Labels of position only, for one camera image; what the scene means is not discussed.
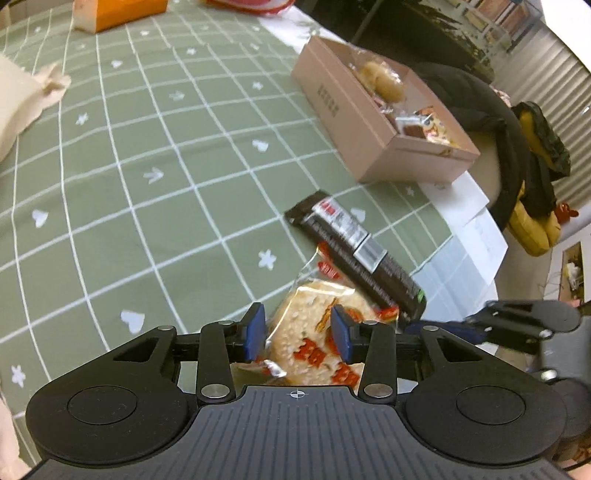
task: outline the snack package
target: snack package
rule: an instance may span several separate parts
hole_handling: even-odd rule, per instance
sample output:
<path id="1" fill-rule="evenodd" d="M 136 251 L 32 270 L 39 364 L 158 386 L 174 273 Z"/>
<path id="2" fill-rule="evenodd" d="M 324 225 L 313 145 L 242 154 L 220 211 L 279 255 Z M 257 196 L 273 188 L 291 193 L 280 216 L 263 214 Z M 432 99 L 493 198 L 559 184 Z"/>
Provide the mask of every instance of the snack package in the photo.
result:
<path id="1" fill-rule="evenodd" d="M 74 0 L 76 28 L 98 33 L 108 28 L 166 12 L 168 0 Z"/>
<path id="2" fill-rule="evenodd" d="M 423 119 L 423 128 L 427 140 L 447 147 L 459 148 L 459 145 L 447 133 L 447 129 L 432 106 L 421 108 L 415 114 Z"/>
<path id="3" fill-rule="evenodd" d="M 334 265 L 380 309 L 398 306 L 405 320 L 420 319 L 427 305 L 421 287 L 328 193 L 313 193 L 285 217 L 325 244 Z"/>
<path id="4" fill-rule="evenodd" d="M 331 259 L 326 246 L 300 272 L 268 323 L 266 352 L 240 368 L 267 375 L 267 384 L 348 385 L 357 390 L 363 364 L 344 363 L 332 338 L 330 312 L 339 304 L 356 322 L 394 322 L 398 307 L 375 310 Z"/>
<path id="5" fill-rule="evenodd" d="M 401 103 L 406 100 L 404 83 L 384 61 L 369 61 L 360 69 L 353 69 L 353 74 L 371 95 L 379 95 L 388 103 Z"/>
<path id="6" fill-rule="evenodd" d="M 202 0 L 215 7 L 232 8 L 255 15 L 274 15 L 292 6 L 296 0 Z"/>
<path id="7" fill-rule="evenodd" d="M 425 130 L 422 117 L 418 115 L 409 115 L 397 105 L 386 103 L 378 95 L 373 95 L 372 99 L 378 106 L 386 119 L 392 124 L 399 134 L 409 137 L 422 138 L 425 140 Z"/>

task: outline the red snack bag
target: red snack bag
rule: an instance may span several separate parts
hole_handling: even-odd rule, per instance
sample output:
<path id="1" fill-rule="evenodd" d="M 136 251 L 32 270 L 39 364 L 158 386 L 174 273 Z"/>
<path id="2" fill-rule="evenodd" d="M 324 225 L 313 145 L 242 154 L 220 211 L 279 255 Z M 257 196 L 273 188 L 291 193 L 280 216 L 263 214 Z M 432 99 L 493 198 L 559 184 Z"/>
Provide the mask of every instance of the red snack bag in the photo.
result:
<path id="1" fill-rule="evenodd" d="M 292 6 L 296 0 L 203 0 L 216 7 L 233 8 L 255 15 L 274 15 Z"/>

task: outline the bread roll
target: bread roll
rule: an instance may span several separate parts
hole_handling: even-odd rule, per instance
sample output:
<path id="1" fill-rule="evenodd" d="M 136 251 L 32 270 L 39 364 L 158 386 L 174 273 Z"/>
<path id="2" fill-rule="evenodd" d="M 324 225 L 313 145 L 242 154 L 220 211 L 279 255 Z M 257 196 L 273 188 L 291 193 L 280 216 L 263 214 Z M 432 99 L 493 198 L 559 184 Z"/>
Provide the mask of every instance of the bread roll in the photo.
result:
<path id="1" fill-rule="evenodd" d="M 353 288 L 312 281 L 292 292 L 277 311 L 270 336 L 270 360 L 294 385 L 350 385 L 355 391 L 363 364 L 345 365 L 332 342 L 330 308 L 340 304 L 352 317 L 375 318 Z"/>
<path id="2" fill-rule="evenodd" d="M 400 103 L 406 99 L 404 83 L 385 62 L 367 62 L 360 75 L 365 79 L 364 86 L 371 88 L 388 103 Z"/>

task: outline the wall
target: wall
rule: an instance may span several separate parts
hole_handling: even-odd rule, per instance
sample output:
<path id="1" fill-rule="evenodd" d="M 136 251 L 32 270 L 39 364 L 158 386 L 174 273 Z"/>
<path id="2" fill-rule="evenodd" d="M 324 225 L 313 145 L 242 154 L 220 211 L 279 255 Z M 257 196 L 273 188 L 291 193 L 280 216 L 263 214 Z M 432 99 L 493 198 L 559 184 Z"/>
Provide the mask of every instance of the wall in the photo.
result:
<path id="1" fill-rule="evenodd" d="M 591 201 L 591 108 L 587 109 L 591 105 L 589 70 L 542 23 L 530 31 L 510 56 L 495 62 L 493 68 L 496 74 L 494 85 L 511 96 L 513 105 L 526 100 L 539 104 L 570 151 L 571 176 L 555 182 L 557 198 L 568 201 L 573 207 Z"/>
<path id="2" fill-rule="evenodd" d="M 545 22 L 591 71 L 591 7 L 583 0 L 541 0 Z"/>

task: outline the wrapped pastry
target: wrapped pastry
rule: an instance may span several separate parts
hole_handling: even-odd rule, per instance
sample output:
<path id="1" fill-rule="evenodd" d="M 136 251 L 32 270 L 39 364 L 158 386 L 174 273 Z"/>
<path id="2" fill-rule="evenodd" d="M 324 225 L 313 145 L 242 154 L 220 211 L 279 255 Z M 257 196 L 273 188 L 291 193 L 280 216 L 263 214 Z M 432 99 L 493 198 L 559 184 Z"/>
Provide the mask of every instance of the wrapped pastry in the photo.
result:
<path id="1" fill-rule="evenodd" d="M 369 61 L 359 72 L 363 84 L 377 93 L 388 103 L 401 103 L 406 100 L 404 83 L 398 73 L 386 62 Z"/>

